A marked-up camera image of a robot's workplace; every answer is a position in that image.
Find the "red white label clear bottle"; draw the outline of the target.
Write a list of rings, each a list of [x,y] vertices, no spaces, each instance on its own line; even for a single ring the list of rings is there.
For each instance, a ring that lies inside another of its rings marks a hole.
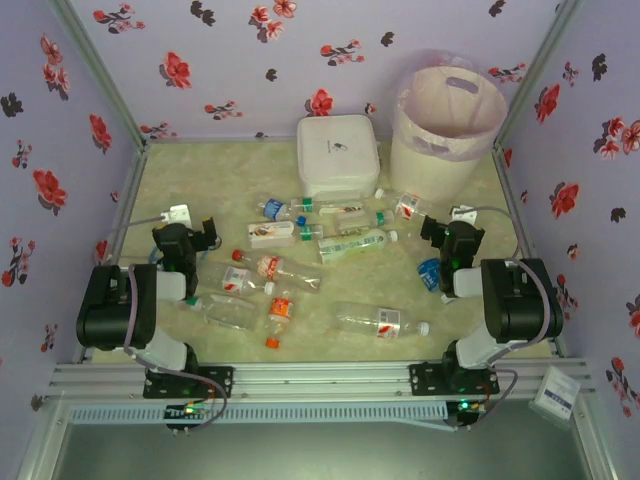
[[[198,266],[200,282],[207,288],[235,296],[258,293],[272,295],[275,283],[257,273],[220,262],[205,261]]]

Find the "clear bottle red cap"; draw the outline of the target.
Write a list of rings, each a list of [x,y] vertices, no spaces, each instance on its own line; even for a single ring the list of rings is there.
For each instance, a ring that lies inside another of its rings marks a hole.
[[[260,250],[236,249],[231,258],[268,281],[295,286],[311,293],[320,291],[322,276],[314,267]]]

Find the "large clear green cap bottle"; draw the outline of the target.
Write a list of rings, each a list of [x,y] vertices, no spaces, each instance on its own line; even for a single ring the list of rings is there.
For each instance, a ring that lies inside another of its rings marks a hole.
[[[258,323],[257,306],[240,298],[221,294],[203,294],[176,303],[185,311],[198,313],[207,323],[252,331]]]

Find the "green label white cap bottle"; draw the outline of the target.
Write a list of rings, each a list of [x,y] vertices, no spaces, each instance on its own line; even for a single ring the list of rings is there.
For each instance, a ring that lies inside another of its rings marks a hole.
[[[357,234],[324,238],[318,241],[322,265],[338,263],[352,256],[384,249],[396,243],[400,236],[396,230],[371,228]]]

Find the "orange label orange cap bottle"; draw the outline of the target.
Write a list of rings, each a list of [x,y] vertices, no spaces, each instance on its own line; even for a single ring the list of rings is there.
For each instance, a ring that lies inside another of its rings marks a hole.
[[[294,301],[290,295],[279,295],[272,299],[268,312],[267,337],[265,346],[271,349],[280,347],[292,317]]]

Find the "clear bottle green neck band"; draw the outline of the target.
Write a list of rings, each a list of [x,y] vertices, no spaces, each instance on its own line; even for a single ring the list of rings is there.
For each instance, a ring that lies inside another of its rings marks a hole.
[[[324,205],[342,204],[345,202],[360,202],[363,204],[363,202],[359,199],[317,200],[312,197],[294,198],[289,203],[294,207],[298,207],[300,212],[303,215],[305,215],[305,214],[311,214],[311,213],[318,214],[319,208]]]

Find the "pink plastic bin liner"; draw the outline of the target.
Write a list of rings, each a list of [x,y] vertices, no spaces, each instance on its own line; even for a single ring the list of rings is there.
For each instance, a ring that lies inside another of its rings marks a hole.
[[[418,52],[397,84],[393,138],[453,162],[484,155],[509,111],[503,87],[475,59]]]

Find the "blue label white cap bottle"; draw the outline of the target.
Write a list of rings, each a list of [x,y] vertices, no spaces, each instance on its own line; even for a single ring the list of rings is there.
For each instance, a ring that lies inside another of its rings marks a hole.
[[[440,260],[438,258],[431,258],[420,263],[417,267],[417,273],[427,290],[430,293],[439,293],[444,304],[449,304],[453,301],[452,298],[440,291]]]

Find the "white lidded plastic box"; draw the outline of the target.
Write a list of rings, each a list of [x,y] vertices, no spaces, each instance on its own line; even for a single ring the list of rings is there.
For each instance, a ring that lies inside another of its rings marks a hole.
[[[298,172],[305,195],[374,193],[380,173],[377,142],[364,115],[307,117],[296,132]]]

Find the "right controller circuit board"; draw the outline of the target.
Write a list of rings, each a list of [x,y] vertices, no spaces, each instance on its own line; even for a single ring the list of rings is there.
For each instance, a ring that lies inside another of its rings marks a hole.
[[[460,400],[448,404],[449,421],[457,428],[468,429],[487,413],[484,401]]]

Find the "controller circuit board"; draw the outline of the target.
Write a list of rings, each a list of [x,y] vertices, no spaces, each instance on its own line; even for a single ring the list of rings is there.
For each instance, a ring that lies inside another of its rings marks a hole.
[[[207,420],[210,412],[210,403],[188,402],[186,404],[172,404],[165,407],[163,419],[169,423],[201,424]]]
[[[468,429],[487,413],[484,401],[460,400],[448,404],[449,421],[457,428]]]

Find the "left controller circuit board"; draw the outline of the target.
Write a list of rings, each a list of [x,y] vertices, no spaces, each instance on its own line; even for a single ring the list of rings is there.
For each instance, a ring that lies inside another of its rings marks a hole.
[[[188,402],[186,404],[172,404],[165,407],[163,419],[169,423],[201,424],[207,420],[210,412],[210,403]]]

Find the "aluminium rear rail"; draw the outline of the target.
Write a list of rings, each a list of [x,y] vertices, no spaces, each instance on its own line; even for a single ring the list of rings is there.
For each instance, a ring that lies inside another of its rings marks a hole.
[[[216,143],[281,143],[295,142],[296,136],[264,136],[264,137],[164,137],[147,140],[150,145],[174,145],[174,144],[216,144]]]

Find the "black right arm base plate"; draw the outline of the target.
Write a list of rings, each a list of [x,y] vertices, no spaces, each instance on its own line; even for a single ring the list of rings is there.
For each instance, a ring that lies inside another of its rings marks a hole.
[[[442,363],[423,362],[408,367],[413,396],[495,395],[500,387],[487,369],[468,370]]]

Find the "aluminium corner post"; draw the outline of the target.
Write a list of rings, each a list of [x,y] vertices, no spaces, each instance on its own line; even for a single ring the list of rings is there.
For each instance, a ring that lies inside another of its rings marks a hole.
[[[513,97],[510,111],[494,140],[492,149],[494,155],[502,148],[506,138],[517,126],[529,96],[534,91],[534,87],[544,74],[547,64],[569,30],[575,15],[585,2],[586,0],[563,0],[559,4],[555,19],[534,56],[522,85]]]
[[[83,22],[74,9],[71,0],[46,0],[59,23],[71,38],[98,86],[115,109],[120,121],[128,131],[139,150],[144,150],[147,142],[139,132],[134,118],[120,94],[112,76],[91,40]]]

